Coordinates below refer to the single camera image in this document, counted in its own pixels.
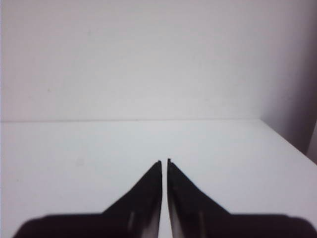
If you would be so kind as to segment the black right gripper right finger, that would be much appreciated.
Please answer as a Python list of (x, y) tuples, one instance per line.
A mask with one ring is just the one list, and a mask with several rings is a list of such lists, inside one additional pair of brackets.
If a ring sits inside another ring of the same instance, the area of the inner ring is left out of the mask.
[(282, 214), (233, 214), (199, 190), (167, 161), (167, 199), (175, 238), (314, 238), (303, 218)]

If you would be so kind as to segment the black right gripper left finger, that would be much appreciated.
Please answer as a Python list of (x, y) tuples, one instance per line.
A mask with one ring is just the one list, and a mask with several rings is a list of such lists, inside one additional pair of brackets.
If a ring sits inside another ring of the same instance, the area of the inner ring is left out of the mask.
[(156, 238), (162, 203), (162, 165), (154, 163), (106, 210), (95, 214), (54, 214), (25, 222), (16, 238)]

